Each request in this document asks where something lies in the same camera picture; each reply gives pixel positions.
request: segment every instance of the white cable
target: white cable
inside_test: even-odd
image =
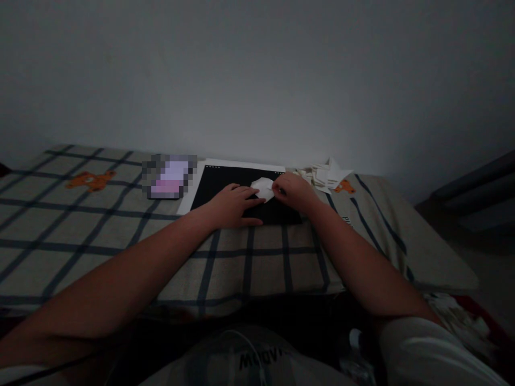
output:
[[[259,358],[259,354],[258,354],[258,351],[256,350],[256,348],[254,347],[254,345],[252,344],[252,342],[245,336],[243,335],[241,332],[239,331],[236,331],[236,330],[225,330],[224,332],[222,332],[222,335],[225,334],[226,332],[232,332],[232,333],[235,333],[236,335],[238,335],[239,337],[243,338],[245,341],[247,341],[248,345],[251,347],[251,349],[254,351],[254,353],[256,354],[256,357],[257,357],[257,362],[259,363],[259,379],[260,379],[260,382],[261,382],[261,386],[267,386],[267,379],[265,378],[264,376],[264,369],[263,369],[263,364],[261,363],[261,359]]]

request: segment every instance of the white wall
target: white wall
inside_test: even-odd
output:
[[[515,145],[513,1],[0,3],[0,161],[53,143],[388,177],[412,202]]]

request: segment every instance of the blue stripe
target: blue stripe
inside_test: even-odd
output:
[[[311,235],[313,237],[313,245],[315,246],[315,250],[317,252],[318,265],[320,267],[320,273],[322,274],[323,287],[322,292],[327,292],[327,288],[329,287],[329,272],[327,271],[326,260],[323,257],[322,247],[320,246],[320,240],[318,239],[317,232],[315,228],[311,226]]]
[[[129,157],[133,152],[127,152],[122,159],[118,160],[109,170],[115,170],[124,159]],[[137,183],[142,178],[142,174],[140,173],[139,176],[134,180],[134,183]],[[123,203],[123,199],[125,196],[131,191],[132,188],[126,187],[121,193],[116,201],[116,203],[113,205],[112,209],[117,210]],[[68,259],[68,261],[65,263],[65,265],[59,270],[59,272],[54,276],[54,278],[50,281],[50,283],[46,286],[46,288],[43,290],[43,296],[51,296],[55,290],[55,288],[59,285],[61,280],[64,279],[64,277],[70,272],[70,270],[73,268],[73,266],[78,262],[80,257],[85,253],[88,246],[95,240],[95,238],[98,236],[100,231],[102,230],[104,224],[107,222],[107,220],[112,216],[111,211],[106,212],[102,218],[97,223],[96,227],[91,231],[91,233],[86,237],[86,240],[84,240],[83,244],[78,248],[78,250],[73,254],[72,257]]]
[[[75,203],[79,204],[86,197],[89,196],[88,192],[84,192]],[[54,222],[45,229],[39,237],[33,241],[27,249],[25,249],[22,253],[20,253],[16,259],[14,259],[3,271],[0,273],[0,283],[2,283],[20,264],[31,254],[35,249],[40,249],[41,243],[48,237],[50,234],[57,229],[57,227],[68,217],[68,215],[73,211],[73,205],[70,206],[66,211],[62,212]]]
[[[88,162],[88,160],[81,162],[80,165],[76,166],[72,170],[78,170],[78,167],[82,167],[82,164],[84,164],[85,162]],[[44,197],[47,193],[49,193],[51,190],[53,190],[59,183],[61,183],[61,181],[57,181],[56,183],[51,185],[48,189],[46,189],[43,193],[41,193],[34,201],[29,202],[26,206],[22,207],[17,213],[15,213],[15,216],[18,217],[22,213],[27,211],[33,202],[38,201],[38,199],[41,199],[42,197]],[[75,201],[77,203],[77,205],[80,202],[82,202],[88,195],[89,194],[87,192],[82,194]],[[20,264],[31,254],[31,252],[34,249],[38,248],[38,246],[41,242],[43,242],[48,236],[50,236],[50,234],[55,229],[57,229],[59,224],[61,224],[66,219],[66,217],[68,217],[68,215],[71,213],[72,210],[73,210],[73,206],[71,207],[71,209],[69,211],[65,211],[65,212],[61,213],[59,215],[59,217],[56,220],[54,220],[54,222],[47,229],[45,229],[43,232],[41,232],[39,237],[34,242],[31,243],[29,249],[24,250],[7,267],[5,267],[5,269],[2,271],[2,273],[0,273],[0,283],[2,283],[17,267],[19,267]]]
[[[11,206],[25,206],[28,203],[28,201],[23,200],[15,200],[10,198],[0,198],[0,204],[3,205],[11,205]],[[181,218],[181,216],[178,216],[176,214],[157,214],[157,213],[150,213],[146,214],[146,212],[137,212],[137,211],[121,211],[121,210],[113,210],[109,208],[100,208],[100,207],[93,207],[93,206],[80,206],[80,205],[65,205],[65,204],[51,204],[51,203],[33,203],[31,207],[39,208],[39,209],[51,209],[51,210],[68,210],[70,207],[74,207],[74,212],[84,212],[84,213],[100,213],[104,214],[107,212],[111,212],[114,216],[120,216],[120,217],[136,217],[140,218],[145,215],[150,216],[149,218],[151,220],[177,220]]]
[[[143,233],[143,229],[145,228],[145,225],[147,222],[149,222],[150,217],[152,216],[152,212],[158,207],[158,205],[161,203],[161,200],[155,200],[152,205],[150,205],[150,208],[148,208],[145,212],[145,214],[142,216],[141,220],[139,221],[138,228],[136,229],[136,232],[134,233],[133,238],[129,241],[129,245],[127,245],[127,248],[130,246],[133,246],[139,241],[139,238],[141,237],[141,234]]]
[[[274,294],[274,295],[254,295],[252,299],[270,299],[282,294]],[[306,290],[306,291],[298,291],[295,295],[323,295],[319,290]],[[215,307],[222,305],[224,303],[239,300],[243,301],[247,296],[243,293],[235,293],[232,295],[225,296],[223,298],[218,299],[205,299],[203,304],[205,307]],[[40,306],[46,301],[50,300],[51,296],[16,296],[16,295],[0,295],[0,305],[2,306],[21,306],[21,305],[36,305]],[[179,299],[169,299],[169,300],[154,300],[152,302],[152,306],[170,306],[170,307],[198,307],[199,303],[197,300],[179,300]]]
[[[31,176],[31,177],[42,177],[56,180],[73,180],[75,176],[70,174],[56,174],[56,173],[46,173],[46,172],[33,172],[33,171],[25,171],[25,170],[13,170],[11,174],[19,174],[23,176]],[[133,188],[141,188],[141,185],[134,185],[131,182],[126,181],[106,181],[108,185],[118,185],[118,186],[131,186]]]
[[[90,155],[82,155],[82,154],[73,154],[73,153],[65,153],[65,154],[58,154],[58,152],[55,152],[53,150],[47,150],[45,153],[48,154],[56,154],[56,155],[63,155],[65,157],[72,157],[72,158],[89,158]],[[95,161],[106,161],[106,162],[120,162],[120,160],[117,160],[115,158],[107,158],[107,157],[93,157],[91,158]],[[125,159],[120,162],[124,165],[133,165],[133,166],[141,166],[141,162],[135,162],[135,161],[126,161]]]
[[[36,245],[33,241],[19,241],[19,240],[5,240],[0,239],[0,248],[11,248],[11,249],[30,249],[30,250],[46,250],[52,252],[76,252],[81,245],[79,244],[64,244],[64,243],[52,243],[52,242],[40,242]],[[90,255],[101,255],[101,256],[114,256],[123,251],[121,248],[109,248],[109,247],[96,247],[87,246],[86,252]]]
[[[0,189],[0,195],[2,193],[4,193],[5,191],[7,191],[8,189],[12,188],[18,182],[22,181],[26,176],[30,175],[30,173],[35,172],[36,170],[41,169],[43,166],[45,166],[49,162],[52,162],[53,160],[55,160],[59,155],[63,155],[66,151],[70,150],[72,147],[73,147],[73,145],[69,145],[69,146],[65,147],[63,150],[61,150],[59,152],[55,152],[52,157],[48,157],[45,161],[37,164],[31,170],[27,171],[25,174],[22,174],[21,177],[19,177],[19,178],[15,179],[14,181],[11,181],[10,183],[8,183],[6,186],[4,186],[2,189]]]
[[[370,230],[370,227],[369,225],[366,223],[365,221],[365,218],[363,217],[363,215],[361,214],[361,210],[359,210],[359,206],[358,206],[358,202],[356,201],[356,199],[354,199],[353,197],[350,198],[350,201],[354,204],[354,206],[356,207],[357,211],[358,211],[358,215],[359,215],[359,219],[361,220],[361,223],[363,224],[363,226],[365,227],[365,230],[366,232],[369,234],[369,237],[370,239],[372,240],[372,242],[374,243],[374,245],[376,246],[376,249],[384,256],[386,257],[388,260],[388,256],[386,256],[385,252],[382,250],[381,246],[379,245],[379,243],[377,242],[376,240],[376,237],[374,236],[374,234],[372,233],[372,231]]]
[[[404,241],[401,240],[401,238],[399,237],[399,235],[397,235],[397,233],[392,229],[392,227],[390,226],[389,222],[386,220],[385,216],[383,215],[382,213],[382,210],[381,208],[379,207],[379,205],[377,204],[377,201],[376,199],[374,198],[374,195],[372,194],[372,192],[370,191],[370,189],[368,188],[368,186],[361,180],[361,178],[359,178],[359,176],[357,174],[355,174],[356,178],[358,179],[358,182],[359,184],[363,187],[363,189],[366,190],[366,192],[370,195],[370,197],[372,197],[372,199],[374,200],[374,203],[376,204],[376,208],[377,210],[379,211],[379,214],[381,215],[382,217],[382,221],[385,223],[385,226],[386,226],[386,229],[388,229],[388,231],[390,232],[390,235],[392,235],[393,239],[395,240],[395,243],[399,246],[399,248],[404,252],[404,254],[407,254],[406,252],[406,244],[404,244]]]
[[[370,189],[368,188],[368,186],[362,181],[361,178],[359,178],[359,176],[357,174],[355,174],[359,184],[363,187],[363,189],[366,190],[366,192],[370,195],[370,197],[372,197],[372,200],[374,201],[375,205],[376,205],[376,208],[377,210],[379,211],[379,214],[381,215],[382,217],[382,221],[384,222],[385,226],[386,226],[386,229],[388,229],[390,235],[392,236],[393,240],[395,241],[395,243],[399,246],[399,248],[402,250],[402,252],[404,253],[405,256],[408,256],[408,252],[407,252],[407,248],[406,248],[406,244],[404,243],[404,241],[402,241],[402,239],[399,237],[399,235],[397,234],[396,231],[393,230],[393,228],[391,227],[390,223],[388,222],[388,220],[386,219],[386,217],[383,215],[382,213],[382,210],[381,208],[379,207],[379,204],[377,203],[374,195],[372,194],[372,192],[370,191]],[[415,277],[413,276],[413,272],[411,271],[410,267],[408,266],[408,264],[406,264],[406,276],[408,278],[409,281],[413,282],[415,280]]]
[[[283,239],[283,265],[284,265],[284,287],[286,293],[293,292],[293,281],[291,279],[291,266],[290,266],[290,246],[288,242],[288,227],[281,226],[281,233]]]
[[[245,267],[243,270],[243,296],[244,301],[247,301],[251,297],[251,285],[252,285],[252,259],[254,254],[254,234],[256,228],[249,227],[247,234],[247,253],[245,253]]]
[[[218,229],[213,233],[211,240],[211,247],[209,247],[209,255],[205,262],[204,274],[202,275],[202,281],[198,290],[197,304],[198,313],[200,316],[205,315],[206,298],[208,296],[209,282],[211,281],[211,274],[213,273],[213,266],[215,264],[215,258],[218,249],[218,241],[220,240],[221,230]]]
[[[11,249],[37,249],[46,250],[53,252],[70,252],[74,253],[79,250],[81,244],[65,244],[65,243],[53,243],[53,242],[41,242],[37,246],[33,241],[22,241],[22,240],[6,240],[0,239],[0,248],[11,248]],[[86,246],[86,252],[90,255],[101,255],[101,256],[115,256],[120,252],[123,252],[122,248],[110,248],[110,247],[97,247],[97,246]],[[288,249],[289,255],[302,255],[302,254],[316,254],[320,251],[320,248],[315,247],[290,247]],[[256,256],[278,256],[284,253],[282,248],[268,248],[268,249],[254,249],[252,251],[253,257]],[[229,251],[217,251],[217,258],[234,258],[247,255],[247,248],[236,249]],[[208,258],[209,251],[195,251],[192,253],[190,258]]]
[[[329,205],[331,206],[331,208],[333,208],[333,210],[338,213],[338,211],[336,210],[336,206],[334,206],[334,202],[333,202],[333,199],[331,198],[331,195],[329,193],[326,193],[326,197],[327,197],[327,201],[329,202]]]
[[[90,157],[93,157],[94,155],[100,153],[104,149],[98,149],[94,152],[94,154]],[[90,158],[84,159],[81,163],[79,163],[77,166],[72,168],[67,175],[73,175],[76,171],[79,169],[82,169],[85,164],[87,164],[90,161]],[[52,185],[50,185],[47,189],[45,189],[43,192],[39,193],[35,199],[28,202],[24,207],[22,207],[20,210],[18,210],[15,214],[13,214],[11,217],[9,217],[6,221],[3,222],[2,225],[0,225],[0,232],[6,229],[9,225],[11,225],[18,217],[20,217],[22,214],[24,214],[28,209],[30,209],[34,203],[41,201],[47,194],[49,194],[51,191],[53,191],[55,188],[59,186],[59,184],[64,180],[65,178],[61,180],[57,180]]]

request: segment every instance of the left hand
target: left hand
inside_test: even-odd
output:
[[[263,225],[263,221],[260,219],[241,217],[245,210],[266,201],[264,198],[248,199],[257,192],[259,192],[259,189],[241,187],[239,184],[229,184],[211,201],[196,210],[202,212],[203,217],[215,229]]]

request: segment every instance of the plaid bedsheet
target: plaid bedsheet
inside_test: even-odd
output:
[[[0,306],[33,310],[177,219],[180,201],[148,200],[142,193],[141,162],[148,159],[149,154],[139,152],[61,145],[2,178]],[[108,170],[116,175],[103,190],[67,188],[81,172],[102,175]],[[411,206],[387,191],[390,188],[384,180],[352,175],[349,181],[357,190],[353,195],[346,191],[318,194],[408,280],[418,279],[420,273],[422,282],[440,287],[448,287],[456,276],[466,279],[465,287],[477,285],[461,259]],[[417,226],[405,224],[405,218],[416,218]],[[429,239],[421,240],[421,232],[430,234]],[[410,255],[410,248],[422,248],[424,253]],[[427,250],[438,259],[421,264],[420,257],[425,259]],[[438,272],[441,262],[446,264],[443,276]],[[342,290],[316,232],[304,219],[301,225],[214,232],[153,305],[186,308],[200,316],[224,315],[254,296]]]

